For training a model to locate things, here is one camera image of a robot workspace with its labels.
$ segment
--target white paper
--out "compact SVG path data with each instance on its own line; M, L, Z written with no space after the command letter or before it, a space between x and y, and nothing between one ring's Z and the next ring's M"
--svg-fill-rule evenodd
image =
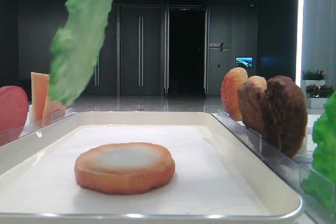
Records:
M206 140L211 137L204 126L81 127L39 153L33 165L11 171L22 174L0 190L0 212L269 215L243 177L228 172L225 165L229 164L222 163ZM105 195L77 185L74 165L81 153L102 144L127 142L168 148L176 162L172 181L136 196Z

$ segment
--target planter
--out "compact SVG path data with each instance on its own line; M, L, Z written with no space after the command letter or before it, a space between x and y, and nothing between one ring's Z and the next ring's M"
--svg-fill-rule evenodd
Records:
M301 89L303 90L304 96L307 97L306 87L309 85L316 85L318 87L325 85L325 81L312 81L312 80L301 80Z
M307 107L315 109L323 109L323 105L327 102L328 98L312 98L307 97Z

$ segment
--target white tray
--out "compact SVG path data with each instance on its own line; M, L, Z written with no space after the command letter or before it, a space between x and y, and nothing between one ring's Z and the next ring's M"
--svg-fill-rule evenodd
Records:
M137 196L80 188L78 155L120 142L167 147L173 180ZM77 113L1 147L0 175L1 224L295 223L303 213L301 197L207 113Z

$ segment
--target potted plant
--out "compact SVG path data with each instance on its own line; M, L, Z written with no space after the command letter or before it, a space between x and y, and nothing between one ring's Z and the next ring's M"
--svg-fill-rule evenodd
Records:
M332 86L328 85L308 85L307 92L307 107L309 108L323 108L329 97L335 92Z
M307 97L306 89L309 85L315 85L317 87L320 87L322 85L325 85L325 80L327 79L327 76L324 74L323 70L316 70L316 71L302 71L301 74L301 88Z

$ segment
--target tray rim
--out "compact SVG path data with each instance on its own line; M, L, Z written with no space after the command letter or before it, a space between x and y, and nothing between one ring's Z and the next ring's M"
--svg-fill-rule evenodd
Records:
M221 223L222 221L243 221L243 222L254 222L254 221L262 221L262 222L269 222L269 221L285 221L285 220L291 220L291 219L296 219L299 216L301 216L304 213L305 209L305 201L303 200L303 197L291 186L289 185L283 178L281 178L267 163L265 163L256 153L254 153L245 143L242 141L238 135L236 135L229 127L227 127L219 118L217 118L215 115L212 113L208 112L189 112L189 111L184 111L184 112L179 112L179 111L171 111L171 112L161 112L161 111L86 111L86 112L75 112L67 117L64 117L60 120L58 120L55 123L52 123L42 129L37 129L35 131L32 131L20 138L25 138L31 134L36 134L39 131L47 130L49 127L56 127L57 124L60 124L66 120L71 120L71 118L77 117L82 114L107 114L107 113L145 113L145 114L158 114L158 113L170 113L170 114L204 114L207 116L211 116L214 118L221 126L226 128L230 134L232 134L237 141L241 142L245 148L247 148L250 152L253 153L256 158L259 159L260 162L262 162L264 165L266 165L279 179L281 179L288 187L290 187L299 197L299 207L294 210L293 212L285 215L275 215L275 216L229 216L229 215L143 215L143 214L49 214L49 213L44 213L44 214L34 214L34 213L5 213L5 212L0 212L0 220L2 218L15 218L15 219L22 219L22 218L27 218L27 219L33 219L33 220L43 220L45 219L46 221L53 221L53 220L123 220L123 221L135 221L135 220L176 220L176 221L211 221L212 223L214 222L219 222Z

